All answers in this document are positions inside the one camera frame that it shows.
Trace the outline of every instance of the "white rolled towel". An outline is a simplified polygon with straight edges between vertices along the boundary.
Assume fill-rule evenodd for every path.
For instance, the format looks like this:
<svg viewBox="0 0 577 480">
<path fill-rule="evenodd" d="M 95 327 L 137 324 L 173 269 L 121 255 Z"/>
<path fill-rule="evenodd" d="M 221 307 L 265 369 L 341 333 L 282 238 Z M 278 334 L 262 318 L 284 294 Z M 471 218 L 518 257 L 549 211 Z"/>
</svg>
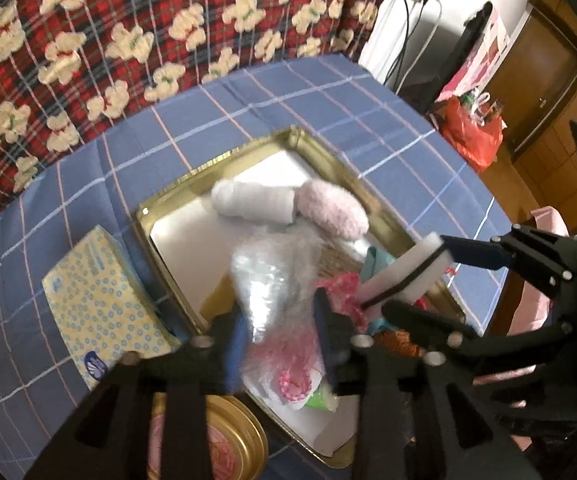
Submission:
<svg viewBox="0 0 577 480">
<path fill-rule="evenodd" d="M 211 192 L 213 208 L 225 216 L 289 225 L 295 221 L 295 190 L 255 182 L 218 180 Z"/>
</svg>

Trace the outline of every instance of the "blue fabric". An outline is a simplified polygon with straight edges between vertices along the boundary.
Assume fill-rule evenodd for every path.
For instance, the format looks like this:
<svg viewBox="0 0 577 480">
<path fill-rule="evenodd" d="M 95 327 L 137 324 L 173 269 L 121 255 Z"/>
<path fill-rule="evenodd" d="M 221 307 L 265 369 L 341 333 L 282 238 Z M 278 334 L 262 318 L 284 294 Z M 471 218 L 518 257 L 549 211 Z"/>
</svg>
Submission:
<svg viewBox="0 0 577 480">
<path fill-rule="evenodd" d="M 510 230 L 476 174 L 430 124 L 342 56 L 239 70 L 144 110 L 50 167 L 0 215 L 6 478 L 23 476 L 87 393 L 48 309 L 44 275 L 100 224 L 123 244 L 163 318 L 183 335 L 133 222 L 137 205 L 191 168 L 291 124 L 335 151 L 414 238 L 436 231 L 486 239 Z M 464 267 L 448 280 L 479 332 L 504 279 L 505 271 Z M 296 448 L 272 458 L 264 478 L 348 478 Z"/>
</svg>

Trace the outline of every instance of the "pink fuzzy cloth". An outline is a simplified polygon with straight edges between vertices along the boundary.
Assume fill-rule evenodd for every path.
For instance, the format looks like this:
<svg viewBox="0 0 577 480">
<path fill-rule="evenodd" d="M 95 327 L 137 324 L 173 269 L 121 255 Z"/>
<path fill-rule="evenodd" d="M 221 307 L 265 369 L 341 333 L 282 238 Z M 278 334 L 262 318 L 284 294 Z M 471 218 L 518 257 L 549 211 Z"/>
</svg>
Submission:
<svg viewBox="0 0 577 480">
<path fill-rule="evenodd" d="M 368 232 L 368 216 L 345 189 L 314 179 L 295 192 L 297 210 L 334 237 L 359 240 Z"/>
</svg>

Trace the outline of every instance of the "metal screw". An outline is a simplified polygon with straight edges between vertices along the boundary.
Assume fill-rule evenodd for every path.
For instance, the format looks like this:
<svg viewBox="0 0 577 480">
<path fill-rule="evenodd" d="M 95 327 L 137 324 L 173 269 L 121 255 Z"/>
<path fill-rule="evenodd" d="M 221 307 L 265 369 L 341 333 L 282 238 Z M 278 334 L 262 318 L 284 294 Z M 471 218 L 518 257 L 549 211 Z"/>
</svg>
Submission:
<svg viewBox="0 0 577 480">
<path fill-rule="evenodd" d="M 453 332 L 451 335 L 448 336 L 446 339 L 446 344 L 450 346 L 450 348 L 460 348 L 463 343 L 463 334 L 461 332 Z"/>
<path fill-rule="evenodd" d="M 126 366 L 135 366 L 141 360 L 141 357 L 138 352 L 130 351 L 126 352 L 123 356 L 120 357 L 120 363 Z"/>
<path fill-rule="evenodd" d="M 194 338 L 191 340 L 190 343 L 195 348 L 206 350 L 208 348 L 211 348 L 215 344 L 215 341 L 209 335 L 196 335 L 194 336 Z"/>
<path fill-rule="evenodd" d="M 371 348 L 375 341 L 373 338 L 366 334 L 357 334 L 350 338 L 350 343 L 355 348 Z"/>
<path fill-rule="evenodd" d="M 424 362 L 428 366 L 441 366 L 446 362 L 446 356 L 442 352 L 428 352 L 424 355 Z"/>
</svg>

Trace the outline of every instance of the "electrical cable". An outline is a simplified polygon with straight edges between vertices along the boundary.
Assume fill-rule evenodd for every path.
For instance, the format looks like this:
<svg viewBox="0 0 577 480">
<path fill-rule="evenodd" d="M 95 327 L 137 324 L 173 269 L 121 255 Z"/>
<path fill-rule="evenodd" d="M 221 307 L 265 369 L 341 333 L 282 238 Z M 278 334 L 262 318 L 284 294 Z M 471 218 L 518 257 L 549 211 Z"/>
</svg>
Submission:
<svg viewBox="0 0 577 480">
<path fill-rule="evenodd" d="M 408 38 L 409 40 L 414 36 L 415 31 L 417 30 L 417 28 L 419 27 L 419 22 L 421 22 L 421 16 L 424 13 L 424 7 L 426 7 L 426 4 L 428 3 L 428 0 L 422 0 L 421 2 L 421 10 L 419 11 L 419 15 L 417 16 L 417 22 L 415 22 L 415 25 L 413 25 L 411 33 L 409 34 Z M 405 55 L 405 47 L 403 46 L 401 48 L 401 51 L 399 51 L 399 54 L 397 55 L 397 57 L 395 58 L 395 61 L 393 61 L 393 64 L 391 65 L 389 71 L 388 71 L 388 75 L 386 76 L 386 79 L 383 80 L 384 84 L 388 83 L 388 80 L 393 76 L 393 73 L 395 72 L 395 68 L 397 67 L 397 64 L 401 61 L 401 63 L 404 62 L 404 55 Z M 397 79 L 395 81 L 393 81 L 393 88 L 395 87 L 395 85 L 397 85 Z"/>
<path fill-rule="evenodd" d="M 409 9 L 408 2 L 406 0 L 403 0 L 403 1 L 404 1 L 404 7 L 406 7 L 406 36 L 404 36 L 404 44 L 402 45 L 401 50 L 399 51 L 398 58 L 399 58 L 399 56 L 402 55 L 402 53 L 406 54 L 406 46 L 408 45 L 408 39 L 409 39 L 410 28 L 411 28 L 411 9 Z M 395 63 L 393 63 L 391 69 L 388 71 L 388 75 L 386 76 L 386 79 L 383 81 L 384 84 L 388 83 L 388 80 L 390 79 L 394 68 L 395 68 Z"/>
<path fill-rule="evenodd" d="M 399 90 L 401 90 L 401 87 L 404 85 L 404 81 L 406 81 L 406 78 L 409 76 L 409 74 L 412 72 L 412 69 L 415 67 L 415 65 L 417 64 L 417 62 L 419 61 L 419 58 L 421 57 L 422 54 L 424 54 L 424 51 L 426 50 L 426 48 L 428 47 L 428 44 L 430 43 L 430 41 L 433 39 L 433 36 L 435 35 L 435 32 L 437 31 L 437 28 L 439 27 L 439 21 L 442 19 L 442 12 L 444 10 L 444 7 L 442 6 L 442 2 L 440 2 L 440 0 L 435 0 L 438 4 L 439 4 L 439 15 L 437 16 L 437 21 L 435 21 L 435 26 L 433 27 L 433 29 L 430 31 L 430 34 L 428 35 L 428 38 L 426 39 L 424 45 L 422 46 L 421 50 L 419 51 L 419 53 L 417 54 L 417 57 L 413 60 L 411 66 L 409 66 L 409 69 L 404 73 L 404 76 L 401 78 L 401 81 L 399 82 L 399 86 L 397 87 L 395 93 L 399 94 Z"/>
</svg>

